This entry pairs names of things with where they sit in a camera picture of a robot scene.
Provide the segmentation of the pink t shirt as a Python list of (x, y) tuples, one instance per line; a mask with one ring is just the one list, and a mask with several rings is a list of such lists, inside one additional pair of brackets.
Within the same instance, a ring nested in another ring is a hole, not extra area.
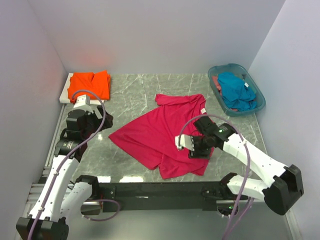
[(109, 139), (124, 152), (150, 170), (158, 169), (163, 179), (186, 174), (203, 176), (208, 159), (189, 158), (187, 149), (178, 150), (175, 137), (187, 135), (196, 128), (184, 124), (202, 113), (206, 99), (202, 94), (169, 96), (157, 94), (158, 107), (113, 132)]

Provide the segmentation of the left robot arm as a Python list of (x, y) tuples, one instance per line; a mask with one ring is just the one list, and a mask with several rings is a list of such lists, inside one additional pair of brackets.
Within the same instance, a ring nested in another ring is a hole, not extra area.
[(113, 126), (113, 116), (104, 105), (92, 109), (77, 103), (67, 114), (66, 127), (55, 145), (51, 169), (42, 192), (27, 215), (20, 217), (16, 230), (23, 240), (65, 240), (69, 225), (81, 215), (84, 202), (100, 195), (95, 176), (80, 176), (70, 193), (70, 180), (88, 147), (88, 141), (104, 129)]

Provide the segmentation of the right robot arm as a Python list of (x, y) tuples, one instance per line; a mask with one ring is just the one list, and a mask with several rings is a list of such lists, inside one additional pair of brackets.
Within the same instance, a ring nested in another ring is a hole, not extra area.
[(302, 172), (296, 165), (287, 166), (268, 156), (228, 123), (217, 125), (205, 114), (193, 120), (200, 134), (176, 136), (177, 148), (188, 149), (190, 158), (207, 158), (212, 149), (218, 148), (235, 157), (259, 177), (251, 179), (237, 173), (227, 174), (220, 181), (222, 198), (230, 200), (241, 194), (263, 200), (274, 213), (283, 216), (303, 196)]

